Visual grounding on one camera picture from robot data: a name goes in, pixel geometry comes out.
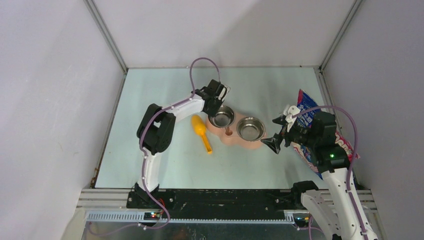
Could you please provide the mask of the yellow plastic food scoop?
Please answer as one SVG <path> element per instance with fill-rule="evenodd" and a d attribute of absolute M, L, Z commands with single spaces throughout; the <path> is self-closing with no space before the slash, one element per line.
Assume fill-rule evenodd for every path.
<path fill-rule="evenodd" d="M 208 154 L 212 154 L 213 150 L 206 136 L 207 128 L 205 123 L 203 122 L 203 119 L 199 115 L 194 114 L 191 117 L 191 125 L 194 132 L 201 138 L 201 141 L 206 149 L 206 152 Z"/>

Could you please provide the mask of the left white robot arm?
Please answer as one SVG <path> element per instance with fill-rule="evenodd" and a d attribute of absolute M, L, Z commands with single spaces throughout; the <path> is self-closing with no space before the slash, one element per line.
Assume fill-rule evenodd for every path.
<path fill-rule="evenodd" d="M 138 201 L 145 208 L 153 208 L 158 202 L 154 192 L 159 186 L 161 156 L 172 142 L 175 125 L 194 114 L 205 113 L 214 116 L 223 105 L 230 87 L 212 79 L 207 86 L 194 89 L 191 94 L 176 103 L 148 106 L 137 129 L 139 148 L 143 152 L 140 178 L 137 185 L 143 191 Z"/>

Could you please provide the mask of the pink double pet feeder base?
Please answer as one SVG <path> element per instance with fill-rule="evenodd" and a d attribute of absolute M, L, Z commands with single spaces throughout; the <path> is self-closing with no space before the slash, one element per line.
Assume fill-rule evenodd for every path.
<path fill-rule="evenodd" d="M 236 130 L 237 123 L 240 119 L 242 119 L 244 117 L 251 117 L 251 116 L 246 116 L 246 115 L 243 115 L 239 112 L 235 112 L 234 122 L 233 122 L 232 125 L 230 125 L 228 127 L 230 132 L 231 132 L 231 135 L 226 134 L 225 128 L 218 128 L 218 127 L 213 126 L 210 123 L 209 119 L 206 120 L 206 128 L 210 133 L 217 136 L 224 145 L 240 146 L 242 148 L 249 149 L 249 150 L 258 149 L 263 145 L 262 142 L 261 142 L 261 139 L 258 140 L 258 141 L 246 141 L 246 140 L 243 140 L 237 133 L 237 130 Z"/>

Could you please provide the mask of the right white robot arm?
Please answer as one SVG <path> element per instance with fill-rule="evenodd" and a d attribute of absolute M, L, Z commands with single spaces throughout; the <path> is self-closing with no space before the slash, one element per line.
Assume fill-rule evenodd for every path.
<path fill-rule="evenodd" d="M 328 240 L 377 240 L 349 171 L 351 161 L 336 143 L 335 116 L 320 111 L 313 116 L 310 127 L 299 126 L 296 120 L 289 111 L 273 119 L 273 123 L 281 126 L 280 132 L 261 142 L 276 154 L 282 144 L 288 147 L 296 143 L 310 149 L 312 164 L 327 184 L 334 208 L 324 203 L 315 185 L 305 181 L 291 194 L 291 204 L 297 209 L 306 208 Z"/>

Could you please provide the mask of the colourful cat food bag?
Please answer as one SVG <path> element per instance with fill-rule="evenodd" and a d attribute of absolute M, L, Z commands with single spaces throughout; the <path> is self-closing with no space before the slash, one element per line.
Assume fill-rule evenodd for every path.
<path fill-rule="evenodd" d="M 300 111 L 308 110 L 314 107 L 317 107 L 318 104 L 316 101 L 307 94 L 304 90 L 299 89 L 298 98 L 297 98 L 297 108 Z M 321 112 L 321 109 L 312 110 L 308 113 L 303 114 L 302 116 L 297 118 L 297 125 L 300 127 L 310 128 L 312 125 L 313 117 L 316 113 Z M 352 155 L 354 152 L 354 148 L 351 143 L 340 134 L 338 130 L 335 132 L 335 143 L 340 145 L 345 151 L 350 161 L 352 161 Z M 322 175 L 319 173 L 316 166 L 313 165 L 311 158 L 311 150 L 303 145 L 299 145 L 297 143 L 291 144 L 293 149 L 299 154 L 301 159 L 305 162 L 305 164 L 320 178 L 323 179 Z"/>

